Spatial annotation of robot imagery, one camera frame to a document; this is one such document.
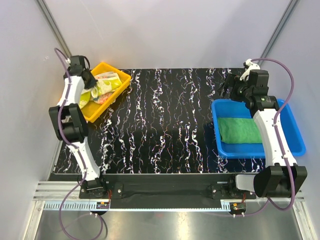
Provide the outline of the yellow patterned towel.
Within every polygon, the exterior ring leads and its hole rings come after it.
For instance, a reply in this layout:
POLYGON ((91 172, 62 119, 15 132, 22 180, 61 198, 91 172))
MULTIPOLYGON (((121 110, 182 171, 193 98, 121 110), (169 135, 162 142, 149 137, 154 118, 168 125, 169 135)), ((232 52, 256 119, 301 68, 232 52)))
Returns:
POLYGON ((90 89, 84 89, 79 100, 80 109, 84 108, 89 102, 102 105, 111 95, 122 85, 120 79, 97 80, 96 86, 90 89))

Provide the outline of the green microfibre towel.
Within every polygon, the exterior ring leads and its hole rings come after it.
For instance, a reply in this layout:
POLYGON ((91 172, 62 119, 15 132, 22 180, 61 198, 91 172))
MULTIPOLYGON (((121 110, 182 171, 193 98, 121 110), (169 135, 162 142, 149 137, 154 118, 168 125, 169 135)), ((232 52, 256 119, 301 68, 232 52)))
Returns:
POLYGON ((219 117, 220 140, 226 144, 261 144, 260 131, 252 118, 219 117))

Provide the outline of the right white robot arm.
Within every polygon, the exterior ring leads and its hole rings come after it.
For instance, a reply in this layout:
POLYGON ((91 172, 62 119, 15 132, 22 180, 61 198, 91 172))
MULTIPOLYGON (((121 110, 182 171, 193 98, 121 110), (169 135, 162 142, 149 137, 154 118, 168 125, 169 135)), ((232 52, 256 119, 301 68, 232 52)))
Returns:
POLYGON ((307 169, 299 166, 287 144, 277 98, 268 94, 269 73, 250 70, 244 80, 228 73, 218 93, 224 97, 230 89, 232 101, 244 103, 256 124, 265 154, 265 169, 256 175, 238 174, 227 185, 228 195, 239 198, 245 191, 260 198, 294 198, 307 178, 307 169))

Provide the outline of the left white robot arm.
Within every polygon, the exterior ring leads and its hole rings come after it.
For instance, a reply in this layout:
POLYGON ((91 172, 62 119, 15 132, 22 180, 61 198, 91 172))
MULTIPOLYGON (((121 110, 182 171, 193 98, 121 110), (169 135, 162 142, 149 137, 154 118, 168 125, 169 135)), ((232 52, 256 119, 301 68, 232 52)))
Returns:
POLYGON ((68 64, 63 75, 64 89, 57 105, 49 108, 49 117, 57 138, 65 142, 80 167, 79 197, 103 198, 108 193, 108 186, 92 155, 88 123, 80 108, 83 90, 92 87, 96 80, 85 56, 74 55, 62 63, 68 64))

